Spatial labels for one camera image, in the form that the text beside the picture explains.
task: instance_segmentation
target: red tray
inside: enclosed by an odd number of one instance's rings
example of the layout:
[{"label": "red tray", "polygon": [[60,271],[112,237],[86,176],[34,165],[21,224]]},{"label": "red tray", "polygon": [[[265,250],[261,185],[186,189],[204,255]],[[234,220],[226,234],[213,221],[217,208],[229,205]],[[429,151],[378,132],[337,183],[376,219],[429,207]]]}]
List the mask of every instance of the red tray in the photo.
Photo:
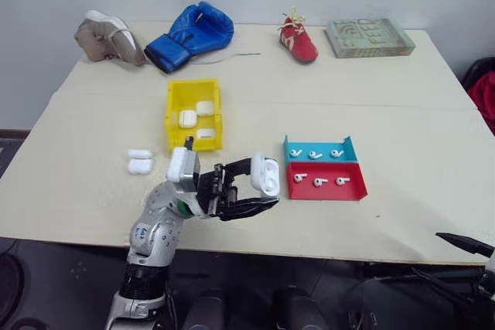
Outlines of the red tray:
[{"label": "red tray", "polygon": [[[308,176],[297,183],[294,174],[298,173],[307,173]],[[335,179],[338,177],[350,178],[350,181],[345,185],[337,185]],[[314,178],[328,179],[328,182],[315,187]],[[356,162],[289,162],[287,184],[291,199],[356,201],[368,194]]]}]

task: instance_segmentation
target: gray floor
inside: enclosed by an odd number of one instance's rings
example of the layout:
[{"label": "gray floor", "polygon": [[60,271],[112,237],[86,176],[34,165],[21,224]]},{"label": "gray floor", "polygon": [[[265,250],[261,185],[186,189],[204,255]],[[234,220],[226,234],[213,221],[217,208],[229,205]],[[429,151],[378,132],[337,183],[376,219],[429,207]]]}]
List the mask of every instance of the gray floor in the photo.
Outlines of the gray floor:
[{"label": "gray floor", "polygon": [[[0,239],[0,252],[10,240]],[[84,247],[19,241],[11,250],[26,272],[26,288],[12,320],[34,317],[50,329],[100,329],[125,267],[125,251],[96,253]],[[348,329],[347,312],[373,318],[362,328],[452,328],[448,303],[420,284],[386,284],[359,278],[358,263],[229,253],[178,251],[171,286],[179,317],[210,287],[223,289],[229,329],[273,328],[273,290],[297,285],[319,303],[330,328]]]}]

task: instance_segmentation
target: black cylinder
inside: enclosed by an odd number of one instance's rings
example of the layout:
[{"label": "black cylinder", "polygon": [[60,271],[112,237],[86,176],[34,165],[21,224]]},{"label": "black cylinder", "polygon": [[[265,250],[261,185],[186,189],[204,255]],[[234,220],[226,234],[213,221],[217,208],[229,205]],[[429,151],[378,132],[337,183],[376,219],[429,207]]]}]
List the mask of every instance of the black cylinder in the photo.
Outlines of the black cylinder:
[{"label": "black cylinder", "polygon": [[120,295],[129,299],[156,299],[165,292],[168,267],[127,264]]}]

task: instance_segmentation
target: red baby shoe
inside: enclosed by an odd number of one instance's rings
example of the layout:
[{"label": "red baby shoe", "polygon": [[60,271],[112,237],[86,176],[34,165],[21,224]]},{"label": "red baby shoe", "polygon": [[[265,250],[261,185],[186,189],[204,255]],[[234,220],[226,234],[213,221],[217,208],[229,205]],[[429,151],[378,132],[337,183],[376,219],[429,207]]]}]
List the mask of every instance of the red baby shoe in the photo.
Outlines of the red baby shoe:
[{"label": "red baby shoe", "polygon": [[286,15],[284,25],[281,27],[280,43],[287,48],[292,56],[302,63],[310,63],[316,60],[318,50],[313,45],[302,23],[306,19],[303,15],[297,15],[297,10],[292,7],[291,15]]}]

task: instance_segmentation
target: shoe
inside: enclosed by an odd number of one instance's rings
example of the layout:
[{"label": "shoe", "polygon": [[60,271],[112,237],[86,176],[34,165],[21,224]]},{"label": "shoe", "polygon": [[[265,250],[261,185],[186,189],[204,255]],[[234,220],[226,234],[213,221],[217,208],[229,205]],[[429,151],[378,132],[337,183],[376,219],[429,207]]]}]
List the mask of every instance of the shoe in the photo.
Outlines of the shoe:
[{"label": "shoe", "polygon": [[291,15],[286,15],[284,25],[281,27],[280,43],[289,50],[292,56],[302,63],[311,63],[316,60],[318,50],[313,45],[302,23],[306,19],[303,15],[297,15],[297,10],[292,7]]},{"label": "shoe", "polygon": [[91,61],[119,58],[136,66],[145,62],[145,54],[124,21],[99,11],[89,11],[74,36]]}]

